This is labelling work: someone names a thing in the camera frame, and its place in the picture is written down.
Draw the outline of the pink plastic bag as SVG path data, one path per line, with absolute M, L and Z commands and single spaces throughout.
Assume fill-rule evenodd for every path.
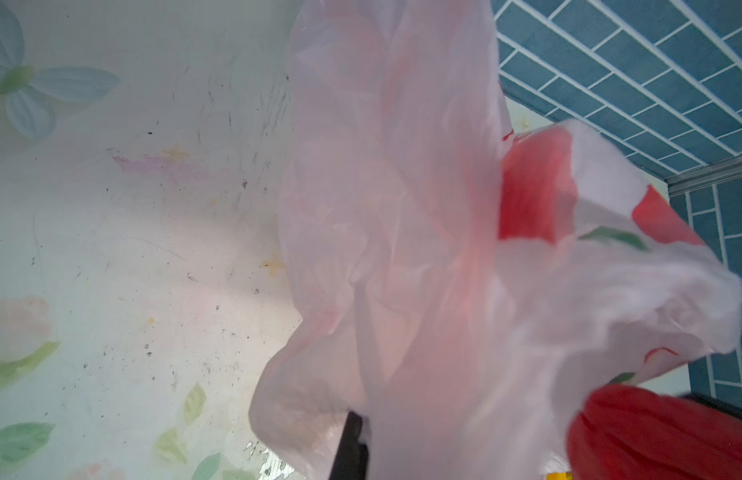
M 249 421 L 325 479 L 350 414 L 371 479 L 572 472 L 571 423 L 742 334 L 742 280 L 623 154 L 518 134 L 486 1 L 306 1 L 278 213 L 301 322 Z

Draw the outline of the yellow fake banana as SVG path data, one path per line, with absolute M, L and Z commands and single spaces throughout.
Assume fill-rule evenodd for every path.
M 545 476 L 545 480 L 573 480 L 571 472 L 554 472 Z

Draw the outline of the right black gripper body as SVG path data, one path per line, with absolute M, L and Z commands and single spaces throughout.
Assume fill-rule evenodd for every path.
M 681 398 L 696 402 L 710 409 L 719 411 L 742 421 L 742 407 L 732 405 L 716 398 L 699 394 L 697 392 L 689 392 L 687 394 L 681 395 Z

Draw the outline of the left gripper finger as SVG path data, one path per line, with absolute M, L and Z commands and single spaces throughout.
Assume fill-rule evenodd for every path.
M 338 444 L 329 480 L 365 480 L 368 448 L 361 442 L 363 418 L 349 412 Z

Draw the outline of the red fake fruit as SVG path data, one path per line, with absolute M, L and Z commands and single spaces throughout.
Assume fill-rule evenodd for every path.
M 742 421 L 680 397 L 614 384 L 570 424 L 575 479 L 742 479 Z

